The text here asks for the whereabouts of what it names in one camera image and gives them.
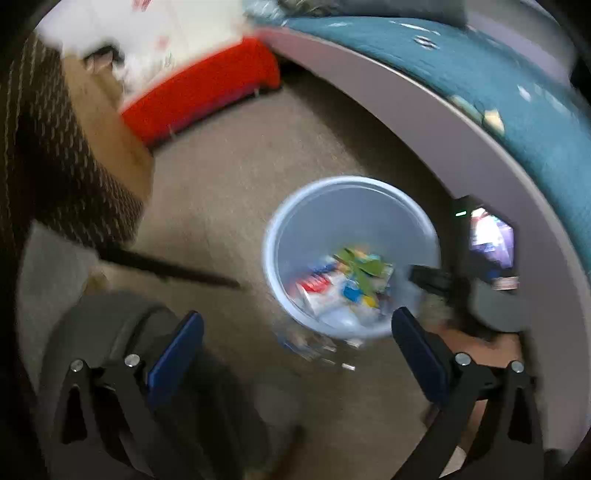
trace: white trash can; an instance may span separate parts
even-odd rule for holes
[[[393,263],[391,301],[380,319],[362,325],[355,317],[328,312],[318,318],[299,308],[287,291],[310,274],[309,265],[342,247],[359,246]],[[273,295],[303,326],[336,339],[391,334],[392,312],[417,314],[423,292],[408,281],[409,265],[439,267],[439,242],[429,218],[409,196],[366,177],[331,177],[311,183],[285,200],[267,227],[262,264]]]

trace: striped fabric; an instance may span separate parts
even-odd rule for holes
[[[59,53],[31,35],[0,81],[0,251],[21,256],[31,220],[87,247],[131,240],[143,204],[94,158]]]

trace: black device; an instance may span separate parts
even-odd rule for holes
[[[494,290],[519,285],[517,231],[504,215],[473,196],[455,202],[457,258],[454,273],[478,278]]]

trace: carpet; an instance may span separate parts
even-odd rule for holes
[[[106,267],[111,282],[159,299],[182,316],[198,310],[206,345],[245,383],[269,366],[301,377],[305,435],[282,477],[390,478],[424,433],[427,407],[395,342],[343,352],[355,371],[323,368],[286,351],[284,313],[261,268],[265,226],[293,191],[356,174],[409,194],[429,215],[449,259],[451,198],[410,149],[346,95],[300,69],[284,87],[193,125],[155,155],[154,191],[134,250],[250,285],[229,291]],[[440,310],[427,306],[426,316]]]

